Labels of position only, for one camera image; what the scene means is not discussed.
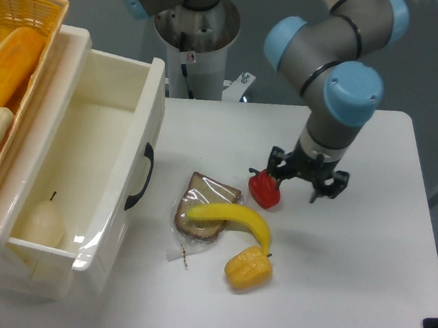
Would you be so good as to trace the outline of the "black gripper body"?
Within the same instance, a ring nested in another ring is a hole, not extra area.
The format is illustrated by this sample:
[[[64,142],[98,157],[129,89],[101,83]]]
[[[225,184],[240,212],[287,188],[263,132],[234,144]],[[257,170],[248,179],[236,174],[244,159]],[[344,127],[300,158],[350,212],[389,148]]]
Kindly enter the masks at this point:
[[[321,155],[311,158],[300,147],[295,148],[286,160],[282,179],[300,178],[308,182],[325,181],[332,178],[338,161],[324,162]]]

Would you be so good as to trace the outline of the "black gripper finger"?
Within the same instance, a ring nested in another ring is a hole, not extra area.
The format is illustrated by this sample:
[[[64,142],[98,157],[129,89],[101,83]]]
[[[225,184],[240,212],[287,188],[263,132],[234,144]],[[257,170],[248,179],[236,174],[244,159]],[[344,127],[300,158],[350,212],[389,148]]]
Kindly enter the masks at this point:
[[[279,190],[281,183],[288,178],[287,161],[291,153],[285,152],[279,146],[273,146],[268,157],[266,173],[273,179],[274,188]]]
[[[337,198],[348,186],[349,173],[335,171],[328,179],[317,179],[313,182],[313,193],[309,203],[314,203],[318,198]]]

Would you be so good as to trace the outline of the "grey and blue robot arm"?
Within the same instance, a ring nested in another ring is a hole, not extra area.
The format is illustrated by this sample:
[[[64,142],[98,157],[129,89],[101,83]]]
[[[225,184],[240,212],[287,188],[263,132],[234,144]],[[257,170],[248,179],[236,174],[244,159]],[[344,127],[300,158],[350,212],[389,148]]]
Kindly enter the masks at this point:
[[[310,25],[284,18],[266,36],[263,53],[310,109],[295,148],[274,147],[266,174],[274,186],[300,178],[313,197],[333,199],[348,185],[337,164],[383,97],[378,73],[360,62],[408,29],[404,0],[324,0],[329,17]],[[123,0],[137,19],[152,17],[168,54],[171,97],[221,97],[226,51],[240,15],[229,0]]]

